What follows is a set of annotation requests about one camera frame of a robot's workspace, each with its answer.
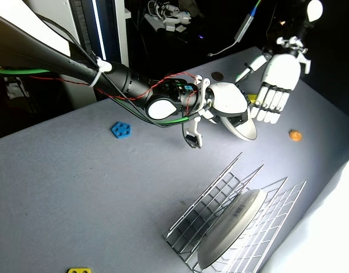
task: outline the blue pentagon object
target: blue pentagon object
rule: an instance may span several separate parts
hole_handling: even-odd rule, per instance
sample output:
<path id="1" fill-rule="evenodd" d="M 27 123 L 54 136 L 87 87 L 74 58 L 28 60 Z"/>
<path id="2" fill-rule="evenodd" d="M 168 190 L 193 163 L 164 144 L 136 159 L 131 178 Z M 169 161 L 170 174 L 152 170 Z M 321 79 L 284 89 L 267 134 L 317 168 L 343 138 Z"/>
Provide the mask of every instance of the blue pentagon object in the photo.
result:
<path id="1" fill-rule="evenodd" d="M 131 136 L 131 125 L 123 122 L 117 122 L 111 128 L 111 131 L 118 139 L 127 138 Z"/>

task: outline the white vertical light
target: white vertical light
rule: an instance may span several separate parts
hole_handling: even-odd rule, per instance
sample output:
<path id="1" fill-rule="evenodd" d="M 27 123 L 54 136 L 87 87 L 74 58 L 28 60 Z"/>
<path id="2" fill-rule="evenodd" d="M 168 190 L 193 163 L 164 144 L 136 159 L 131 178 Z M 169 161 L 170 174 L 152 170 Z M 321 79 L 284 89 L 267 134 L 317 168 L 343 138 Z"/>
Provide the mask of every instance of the white vertical light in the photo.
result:
<path id="1" fill-rule="evenodd" d="M 100 24 L 100 18 L 98 17 L 96 0 L 92 0 L 92 4 L 93 4 L 93 12 L 95 14 L 95 20 L 96 20 L 96 26 L 97 26 L 97 32 L 98 32 L 98 39 L 100 40 L 102 59 L 106 60 L 106 52 L 105 52 L 105 47 L 104 47 L 104 40 L 102 38 L 101 24 Z"/>

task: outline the white plate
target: white plate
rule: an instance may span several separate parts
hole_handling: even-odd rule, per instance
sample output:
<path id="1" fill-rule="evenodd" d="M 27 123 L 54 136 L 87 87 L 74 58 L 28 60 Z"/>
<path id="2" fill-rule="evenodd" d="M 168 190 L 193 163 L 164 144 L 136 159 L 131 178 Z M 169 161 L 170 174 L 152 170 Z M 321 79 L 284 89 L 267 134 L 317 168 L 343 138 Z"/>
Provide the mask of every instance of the white plate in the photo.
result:
<path id="1" fill-rule="evenodd" d="M 213 264 L 238 239 L 265 199 L 266 191 L 253 189 L 238 195 L 228 205 L 198 248 L 197 257 L 201 269 Z"/>
<path id="2" fill-rule="evenodd" d="M 257 133 L 253 120 L 250 117 L 250 108 L 248 108 L 248 120 L 243 124 L 234 127 L 226 117 L 220 117 L 225 127 L 234 135 L 242 140 L 255 140 Z"/>

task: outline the wire dish rack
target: wire dish rack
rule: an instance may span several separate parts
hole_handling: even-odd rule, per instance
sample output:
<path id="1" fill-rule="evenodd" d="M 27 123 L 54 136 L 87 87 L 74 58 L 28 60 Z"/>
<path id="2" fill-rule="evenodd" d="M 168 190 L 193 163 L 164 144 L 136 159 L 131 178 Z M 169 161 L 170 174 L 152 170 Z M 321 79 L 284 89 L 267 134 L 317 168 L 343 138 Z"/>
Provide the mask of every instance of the wire dish rack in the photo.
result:
<path id="1" fill-rule="evenodd" d="M 240 180 L 232 172 L 240 156 L 230 163 L 164 236 L 171 248 L 195 273 L 257 272 L 306 184 L 304 181 L 284 189 L 288 180 L 285 177 L 263 187 L 268 195 L 255 218 L 215 263 L 202 270 L 197 259 L 201 240 L 231 201 L 241 192 L 250 190 L 249 183 L 264 166 Z"/>

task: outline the table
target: table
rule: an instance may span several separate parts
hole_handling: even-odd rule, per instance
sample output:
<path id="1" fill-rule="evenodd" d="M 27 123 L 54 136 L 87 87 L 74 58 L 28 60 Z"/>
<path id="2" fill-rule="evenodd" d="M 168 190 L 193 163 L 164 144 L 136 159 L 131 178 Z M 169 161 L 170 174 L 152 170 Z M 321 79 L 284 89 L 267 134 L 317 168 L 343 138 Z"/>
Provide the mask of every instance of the table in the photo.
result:
<path id="1" fill-rule="evenodd" d="M 190 72 L 233 81 L 259 53 Z M 241 87 L 257 92 L 261 72 Z M 113 136 L 117 121 L 132 125 L 131 137 Z M 105 100 L 0 139 L 0 272 L 189 272 L 162 235 L 240 152 L 238 177 L 265 164 L 254 187 L 307 179 L 275 248 L 349 158 L 349 118 L 300 81 L 278 123 L 256 126 L 245 142 L 201 122 L 203 148 L 191 149 L 180 127 L 147 125 Z"/>

